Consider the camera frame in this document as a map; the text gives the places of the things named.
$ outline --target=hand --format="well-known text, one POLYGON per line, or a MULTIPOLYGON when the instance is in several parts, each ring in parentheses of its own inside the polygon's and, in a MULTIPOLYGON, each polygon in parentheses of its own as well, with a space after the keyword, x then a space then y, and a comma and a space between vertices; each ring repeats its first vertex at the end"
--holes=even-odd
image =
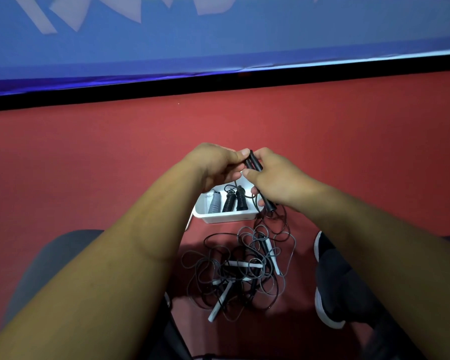
MULTIPOLYGON (((262 161, 263 170, 244 169, 243 175, 255 185, 252 193, 257 194, 257 188, 272 202, 300 210, 301 195, 311 184, 318 183, 298 169, 292 162, 281 155, 275 154, 269 148, 254 151, 257 159, 262 161)), ((261 199, 259 206, 264 205, 261 199)))
POLYGON ((245 168, 242 163, 250 154, 250 149, 235 151, 220 145, 202 143, 186 155, 184 161, 195 164, 203 175, 202 192, 213 187, 238 180, 245 168))

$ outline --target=black jump rope handle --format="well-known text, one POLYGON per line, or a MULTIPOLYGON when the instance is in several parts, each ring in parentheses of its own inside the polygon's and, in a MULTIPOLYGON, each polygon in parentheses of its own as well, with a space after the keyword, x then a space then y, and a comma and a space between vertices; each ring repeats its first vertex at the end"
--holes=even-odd
MULTIPOLYGON (((253 154, 252 150, 250 150, 250 155, 248 156, 248 158, 245 159, 245 165, 248 169, 255 169, 258 172, 261 172, 264 169, 262 167, 262 164, 260 164, 260 162, 258 161, 257 157, 253 154)), ((263 194, 261 195, 261 198, 263 199, 263 203, 265 204, 265 208, 268 212, 274 212, 277 209, 276 205, 266 199, 263 194)))

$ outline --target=red carpet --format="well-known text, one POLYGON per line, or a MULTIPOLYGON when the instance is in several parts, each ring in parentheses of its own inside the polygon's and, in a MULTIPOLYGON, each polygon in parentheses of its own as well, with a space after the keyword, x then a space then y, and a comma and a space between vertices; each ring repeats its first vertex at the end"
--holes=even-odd
MULTIPOLYGON (((450 72, 5 111, 0 324, 44 244, 67 231, 107 228, 203 141, 234 149, 267 145, 319 180, 450 234, 450 72)), ((188 299, 175 299, 192 355, 354 358, 354 331, 329 330, 314 313, 317 229, 299 214, 290 223, 296 256, 287 290, 268 313, 209 324, 188 299)), ((182 249, 240 226, 194 219, 182 249)), ((183 295, 180 282, 189 275, 175 271, 175 295, 183 295)))

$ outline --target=white plastic basket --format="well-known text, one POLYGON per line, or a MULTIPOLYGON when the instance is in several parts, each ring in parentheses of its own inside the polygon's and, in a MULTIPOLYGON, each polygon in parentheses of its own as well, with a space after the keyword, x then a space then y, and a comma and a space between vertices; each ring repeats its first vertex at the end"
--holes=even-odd
MULTIPOLYGON (((250 183, 246 178, 242 175, 240 179, 236 181, 238 186, 242 186, 245 190, 245 195, 251 197, 252 192, 251 189, 253 184, 250 183)), ((227 193, 224 191, 225 184, 221 186, 214 187, 210 192, 202 193, 198 197, 197 203, 193 207, 193 216, 196 218, 201 218, 205 221, 206 224, 215 224, 218 222, 230 222, 230 221, 247 221, 253 220, 257 216, 257 209, 253 205, 252 199, 246 199, 246 205, 248 206, 248 210, 246 211, 237 211, 237 201, 235 200, 235 205, 233 211, 231 212, 222 212, 225 201, 227 200, 227 193), (208 208, 212 203, 212 198, 214 195, 214 190, 216 192, 220 192, 222 196, 222 203, 220 207, 219 213, 208 213, 208 208)))

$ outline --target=forearm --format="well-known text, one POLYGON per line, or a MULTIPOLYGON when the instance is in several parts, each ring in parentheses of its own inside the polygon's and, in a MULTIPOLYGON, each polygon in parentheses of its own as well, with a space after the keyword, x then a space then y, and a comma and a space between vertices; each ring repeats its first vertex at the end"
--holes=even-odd
POLYGON ((179 163, 0 334, 0 359, 125 359, 155 317, 201 173, 179 163))
POLYGON ((430 359, 450 359, 450 243, 317 181, 306 186, 300 211, 430 359))

